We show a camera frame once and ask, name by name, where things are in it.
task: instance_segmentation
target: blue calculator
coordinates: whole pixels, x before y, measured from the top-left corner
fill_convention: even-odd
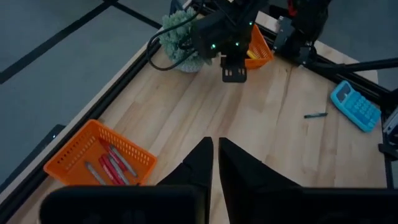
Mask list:
[[[381,111],[347,82],[342,81],[331,93],[336,107],[364,132],[370,132],[380,119]]]

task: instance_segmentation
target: gray marker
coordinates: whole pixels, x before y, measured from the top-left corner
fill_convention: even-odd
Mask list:
[[[126,166],[127,170],[130,171],[130,173],[134,176],[134,177],[138,177],[137,172],[134,171],[134,169],[130,166],[130,164],[123,158],[122,155],[120,155],[119,151],[113,146],[110,145],[111,150],[119,157],[120,161],[122,161],[122,163]]]
[[[109,161],[111,161],[112,166],[114,167],[114,169],[116,170],[116,172],[118,173],[118,175],[120,176],[120,178],[122,178],[123,182],[126,185],[130,185],[129,180],[127,180],[127,178],[123,175],[123,171],[120,169],[120,167],[118,166],[118,163],[113,159],[112,156],[109,156]]]
[[[97,171],[95,171],[94,167],[87,161],[85,161],[85,166],[86,168],[89,170],[89,172],[91,172],[91,174],[93,174],[93,176],[95,177],[95,179],[102,185],[106,185],[106,182],[101,178],[101,176],[97,173]]]

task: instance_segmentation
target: floor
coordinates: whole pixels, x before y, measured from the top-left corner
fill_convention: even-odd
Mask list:
[[[67,124],[156,32],[131,15],[161,23],[170,0],[118,3],[130,11],[102,0],[0,2],[0,81],[12,74],[0,84],[0,183],[56,124]],[[286,5],[285,0],[270,3]],[[396,57],[396,7],[393,0],[333,0],[320,40],[360,61]],[[60,36],[62,41],[53,42]],[[379,83],[398,88],[397,72],[379,71]],[[393,168],[398,186],[398,164]]]

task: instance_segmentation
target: wooden tabletop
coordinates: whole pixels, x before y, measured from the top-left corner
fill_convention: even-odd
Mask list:
[[[256,22],[276,31],[277,21],[261,12]],[[336,63],[355,62],[320,42],[316,46]],[[170,64],[162,49],[152,59],[161,67]],[[277,57],[249,71],[244,84],[223,83],[219,64],[216,58],[195,74],[146,65],[100,117],[158,157],[149,184],[158,183],[211,136],[215,149],[218,138],[227,137],[302,186],[386,187],[384,156],[377,149],[381,124],[363,133],[351,123],[330,101],[335,83]],[[375,71],[361,75],[377,83]],[[318,112],[328,116],[303,118]],[[215,150],[210,218],[228,223],[217,157]],[[61,186],[48,177],[9,223],[35,223],[42,199]]]

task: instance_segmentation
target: orange basket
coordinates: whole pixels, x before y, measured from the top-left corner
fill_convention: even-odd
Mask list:
[[[269,50],[269,47],[262,37],[262,34],[257,25],[253,26],[251,32],[251,42],[249,44],[249,50],[254,53],[257,59],[245,59],[244,64],[247,69],[255,69],[265,65],[270,60],[274,59],[274,56]]]
[[[98,162],[102,154],[107,154],[99,141],[100,138],[113,144],[137,172],[138,177],[134,177],[130,172],[123,173],[129,182],[145,184],[155,167],[156,157],[93,119],[89,120],[44,165],[44,171],[66,185],[99,185],[100,183],[86,168],[85,161],[87,161],[107,184],[112,185],[111,179]]]

